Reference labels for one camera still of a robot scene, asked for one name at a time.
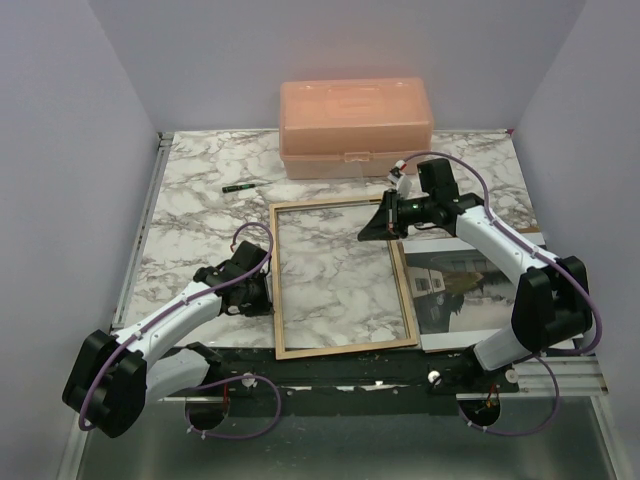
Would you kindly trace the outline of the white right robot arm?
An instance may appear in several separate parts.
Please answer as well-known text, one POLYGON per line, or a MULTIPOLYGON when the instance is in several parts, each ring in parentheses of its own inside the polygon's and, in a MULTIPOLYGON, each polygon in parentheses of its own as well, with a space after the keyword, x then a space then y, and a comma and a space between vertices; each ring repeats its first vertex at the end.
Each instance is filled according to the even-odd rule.
POLYGON ((427 224, 470 244, 515 285, 510 323, 461 354, 455 372, 462 384, 483 391, 496 380, 496 370, 589 330, 595 331, 594 339, 575 352, 593 350, 601 337, 601 317, 588 293, 584 263, 527 240, 493 212, 487 193, 461 193, 451 167, 455 157, 430 151, 417 156, 422 196, 409 196, 408 162, 398 161, 388 174, 391 188, 357 239, 401 240, 410 227, 427 224))

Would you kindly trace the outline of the glossy photo print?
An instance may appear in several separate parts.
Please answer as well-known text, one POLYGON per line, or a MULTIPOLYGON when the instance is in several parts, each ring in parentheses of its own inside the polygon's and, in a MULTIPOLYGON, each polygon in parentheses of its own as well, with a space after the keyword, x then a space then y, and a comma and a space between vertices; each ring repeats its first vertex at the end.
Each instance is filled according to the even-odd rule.
POLYGON ((427 352, 464 349, 510 323, 516 287, 457 238, 405 241, 406 274, 427 352))

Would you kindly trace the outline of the rectangular picture frame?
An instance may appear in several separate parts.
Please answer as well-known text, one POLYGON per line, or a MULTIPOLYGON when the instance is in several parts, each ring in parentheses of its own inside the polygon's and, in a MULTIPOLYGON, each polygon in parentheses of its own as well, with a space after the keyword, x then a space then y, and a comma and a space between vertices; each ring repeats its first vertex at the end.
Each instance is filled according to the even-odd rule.
POLYGON ((275 203, 275 356, 293 360, 418 345, 403 250, 356 235, 378 196, 275 203))

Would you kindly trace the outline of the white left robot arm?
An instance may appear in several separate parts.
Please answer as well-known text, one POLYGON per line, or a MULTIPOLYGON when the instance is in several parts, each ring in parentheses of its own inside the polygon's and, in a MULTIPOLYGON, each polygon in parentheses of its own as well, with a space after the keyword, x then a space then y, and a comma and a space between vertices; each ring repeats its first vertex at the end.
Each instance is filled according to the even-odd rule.
POLYGON ((186 287, 148 317, 82 343, 62 393, 83 431, 110 438, 125 433, 144 407, 187 389, 214 393, 222 380, 219 360, 203 345, 179 341, 221 315, 270 312, 264 266, 271 253, 248 241, 216 266, 199 268, 186 287))

